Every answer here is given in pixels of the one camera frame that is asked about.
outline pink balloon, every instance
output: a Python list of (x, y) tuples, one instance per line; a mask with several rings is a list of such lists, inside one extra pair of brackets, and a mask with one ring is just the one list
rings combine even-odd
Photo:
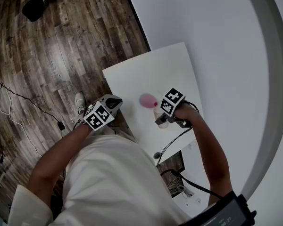
[(152, 109), (152, 108), (154, 108), (158, 105), (157, 99), (153, 95), (150, 95), (150, 94), (147, 94), (147, 93), (141, 95), (140, 104), (143, 107), (146, 107), (146, 108), (149, 108), (149, 109)]

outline screen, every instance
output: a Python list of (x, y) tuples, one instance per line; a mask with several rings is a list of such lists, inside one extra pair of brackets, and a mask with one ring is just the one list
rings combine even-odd
[(201, 226), (239, 226), (246, 220), (236, 200), (231, 201), (220, 212)]

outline white table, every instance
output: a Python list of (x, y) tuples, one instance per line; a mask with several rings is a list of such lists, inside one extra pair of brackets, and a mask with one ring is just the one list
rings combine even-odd
[[(160, 105), (162, 96), (174, 87), (185, 94), (186, 99), (194, 103), (202, 114), (193, 67), (184, 43), (128, 59), (103, 70), (103, 73), (112, 93), (123, 99), (120, 110), (136, 142), (151, 158), (185, 129), (180, 128), (176, 123), (170, 123), (166, 129), (158, 128), (153, 110), (144, 108), (139, 103), (142, 94), (152, 94)], [(195, 140), (193, 132), (178, 138), (166, 150), (161, 162), (193, 140)]]

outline wooden floor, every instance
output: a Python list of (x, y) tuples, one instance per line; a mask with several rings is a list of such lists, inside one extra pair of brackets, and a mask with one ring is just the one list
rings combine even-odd
[[(31, 98), (64, 122), (67, 134), (76, 117), (81, 90), (91, 102), (109, 93), (102, 70), (147, 51), (127, 0), (54, 0), (42, 18), (21, 13), (29, 0), (0, 0), (0, 81)], [(1, 89), (1, 108), (8, 95)], [(61, 138), (56, 121), (28, 101), (11, 95), (11, 117), (22, 123), (43, 154)], [(6, 171), (0, 188), (0, 216), (7, 220), (16, 186), (25, 185), (39, 159), (20, 126), (0, 112)]]

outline person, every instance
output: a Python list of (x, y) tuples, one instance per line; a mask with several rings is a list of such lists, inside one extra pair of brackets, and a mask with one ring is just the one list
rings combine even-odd
[[(79, 114), (86, 106), (75, 96)], [(175, 111), (193, 125), (210, 190), (232, 191), (229, 167), (217, 139), (201, 115), (188, 104)], [(8, 225), (179, 225), (189, 220), (173, 201), (154, 161), (129, 137), (114, 132), (92, 134), (80, 125), (37, 162), (26, 188), (18, 186)], [(62, 212), (52, 218), (50, 197), (67, 166)], [(209, 205), (218, 198), (210, 196)]]

